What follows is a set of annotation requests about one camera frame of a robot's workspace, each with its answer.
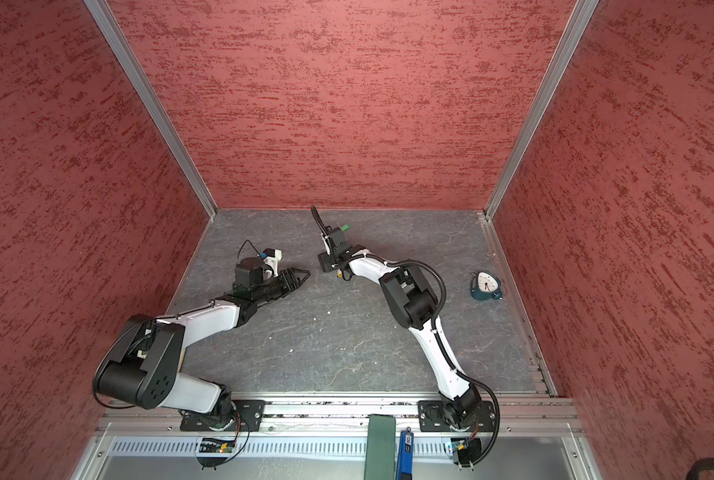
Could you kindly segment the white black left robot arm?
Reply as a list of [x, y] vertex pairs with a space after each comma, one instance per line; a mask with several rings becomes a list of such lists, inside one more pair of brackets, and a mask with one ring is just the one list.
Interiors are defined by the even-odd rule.
[[269, 255], [248, 257], [235, 267], [232, 290], [205, 306], [172, 315], [136, 315], [100, 362], [92, 391], [128, 408], [169, 408], [223, 429], [236, 417], [228, 387], [181, 372], [186, 350], [218, 333], [239, 328], [272, 302], [310, 278], [308, 270], [281, 268]]

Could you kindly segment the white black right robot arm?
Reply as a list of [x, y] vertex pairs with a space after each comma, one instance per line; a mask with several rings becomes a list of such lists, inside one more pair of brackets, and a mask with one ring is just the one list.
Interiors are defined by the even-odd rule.
[[315, 206], [310, 211], [325, 246], [318, 255], [322, 270], [335, 272], [345, 281], [360, 277], [381, 287], [395, 321], [416, 338], [432, 368], [445, 423], [457, 431], [470, 428], [482, 397], [456, 359], [442, 328], [440, 314], [447, 300], [442, 277], [424, 262], [390, 261], [353, 245], [347, 239], [346, 226], [328, 226]]

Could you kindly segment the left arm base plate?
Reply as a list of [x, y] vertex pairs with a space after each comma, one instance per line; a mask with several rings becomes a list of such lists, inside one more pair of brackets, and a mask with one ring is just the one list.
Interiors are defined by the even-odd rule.
[[234, 400], [226, 422], [216, 422], [217, 416], [198, 414], [180, 410], [182, 420], [179, 429], [182, 432], [208, 432], [226, 434], [237, 429], [258, 432], [263, 420], [267, 402], [262, 399]]

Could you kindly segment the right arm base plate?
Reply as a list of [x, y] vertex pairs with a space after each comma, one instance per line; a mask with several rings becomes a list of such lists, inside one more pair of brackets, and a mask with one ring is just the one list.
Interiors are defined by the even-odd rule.
[[495, 413], [491, 401], [481, 404], [473, 417], [468, 420], [455, 420], [452, 409], [445, 407], [441, 400], [421, 400], [417, 403], [420, 430], [424, 433], [492, 433], [495, 430]]

